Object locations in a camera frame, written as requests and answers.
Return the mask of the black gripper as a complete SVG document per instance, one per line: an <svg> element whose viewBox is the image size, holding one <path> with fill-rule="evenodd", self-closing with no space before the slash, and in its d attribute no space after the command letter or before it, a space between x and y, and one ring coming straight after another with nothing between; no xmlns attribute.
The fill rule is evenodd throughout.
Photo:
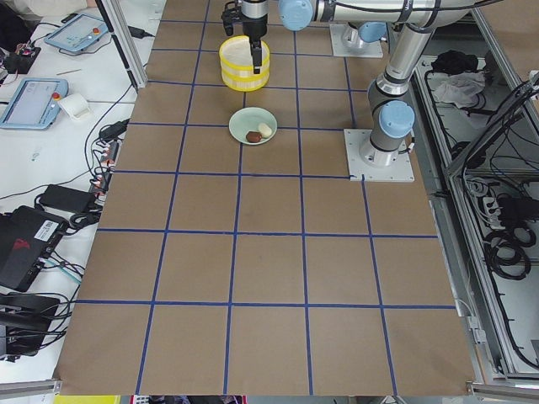
<svg viewBox="0 0 539 404"><path fill-rule="evenodd" d="M267 33L268 2L266 0L242 0L240 11L243 33L250 39L253 74L260 74L263 64L261 38Z"/></svg>

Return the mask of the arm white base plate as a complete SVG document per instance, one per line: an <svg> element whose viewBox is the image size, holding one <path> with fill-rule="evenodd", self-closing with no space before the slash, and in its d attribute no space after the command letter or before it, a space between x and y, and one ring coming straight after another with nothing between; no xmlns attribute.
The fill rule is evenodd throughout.
<svg viewBox="0 0 539 404"><path fill-rule="evenodd" d="M383 22L330 24L333 56L382 58L381 39L387 32Z"/></svg>
<svg viewBox="0 0 539 404"><path fill-rule="evenodd" d="M414 171L404 140L395 151L379 151L371 144L371 130L345 129L344 144L351 181L414 181Z"/></svg>

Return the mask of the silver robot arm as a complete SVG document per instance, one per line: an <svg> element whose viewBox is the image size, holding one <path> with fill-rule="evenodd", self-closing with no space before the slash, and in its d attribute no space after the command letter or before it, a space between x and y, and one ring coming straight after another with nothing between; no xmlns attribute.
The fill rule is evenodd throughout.
<svg viewBox="0 0 539 404"><path fill-rule="evenodd" d="M334 5L333 1L325 1L323 10L320 10L310 1L280 1L278 9L281 23L291 31L299 31L306 28L317 16L321 16L324 21L330 21L333 16L329 12ZM227 35L233 33L232 25L235 21L242 24L243 34L248 37L255 74L261 73L262 69L262 38L267 34L268 12L267 1L244 0L231 1L221 15ZM346 25L332 25L331 31L342 34L343 46L347 51L353 51L380 41L387 31L387 25L375 21L349 21Z"/></svg>
<svg viewBox="0 0 539 404"><path fill-rule="evenodd" d="M403 96L424 48L437 28L456 22L475 5L474 1L280 1L278 10L281 23L291 31L334 20L403 26L385 70L369 87L374 127L360 147L367 164L387 167L397 159L398 148L414 125L414 112Z"/></svg>

